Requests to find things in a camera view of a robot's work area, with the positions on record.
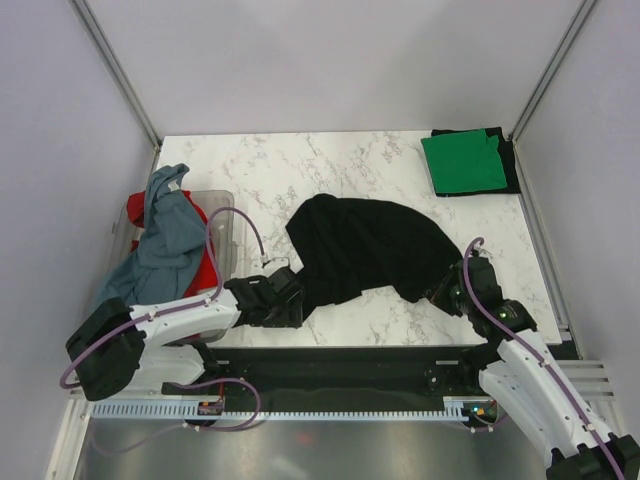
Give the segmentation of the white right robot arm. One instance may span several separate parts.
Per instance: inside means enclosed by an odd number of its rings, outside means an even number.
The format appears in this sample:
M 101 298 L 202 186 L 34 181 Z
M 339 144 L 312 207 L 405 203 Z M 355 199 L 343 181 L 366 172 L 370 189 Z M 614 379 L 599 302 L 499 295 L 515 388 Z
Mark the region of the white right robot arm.
M 636 479 L 639 444 L 599 418 L 562 371 L 531 314 L 506 299 L 490 261 L 477 254 L 449 268 L 427 299 L 466 317 L 484 343 L 428 373 L 444 395 L 483 392 L 536 448 L 549 479 Z

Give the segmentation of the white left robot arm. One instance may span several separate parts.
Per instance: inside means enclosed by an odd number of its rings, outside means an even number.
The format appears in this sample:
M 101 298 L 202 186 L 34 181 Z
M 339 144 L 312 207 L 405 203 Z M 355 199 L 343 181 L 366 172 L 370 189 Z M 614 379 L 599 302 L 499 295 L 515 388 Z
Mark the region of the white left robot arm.
M 71 364 L 60 385 L 81 389 L 89 401 L 166 384 L 211 392 L 220 371 L 205 353 L 206 344 L 237 326 L 297 328 L 303 301 L 304 287 L 287 267 L 161 304 L 128 306 L 119 297 L 108 299 L 67 340 Z

